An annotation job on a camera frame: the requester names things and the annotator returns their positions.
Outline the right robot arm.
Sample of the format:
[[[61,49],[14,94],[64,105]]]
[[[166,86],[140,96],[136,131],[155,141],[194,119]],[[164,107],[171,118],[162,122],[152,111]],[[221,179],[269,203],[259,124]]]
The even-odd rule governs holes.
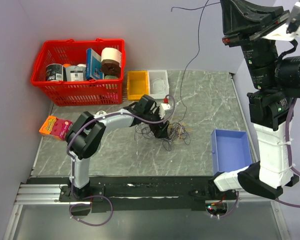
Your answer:
[[[289,135],[294,106],[300,99],[300,0],[292,10],[246,0],[223,0],[223,44],[240,47],[255,92],[247,94],[250,121],[257,134],[260,159],[216,174],[208,187],[213,199],[230,190],[275,200],[300,179],[292,163]]]

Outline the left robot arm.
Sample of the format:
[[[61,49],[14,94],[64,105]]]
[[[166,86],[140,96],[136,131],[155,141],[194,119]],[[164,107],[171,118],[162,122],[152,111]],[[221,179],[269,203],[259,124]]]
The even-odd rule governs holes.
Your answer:
[[[162,103],[145,94],[137,102],[122,109],[105,113],[91,114],[83,112],[66,134],[66,153],[71,157],[69,187],[71,195],[77,201],[89,196],[89,167],[91,157],[98,152],[104,134],[139,124],[147,124],[156,139],[168,138],[168,119],[172,116],[175,105],[171,95]]]

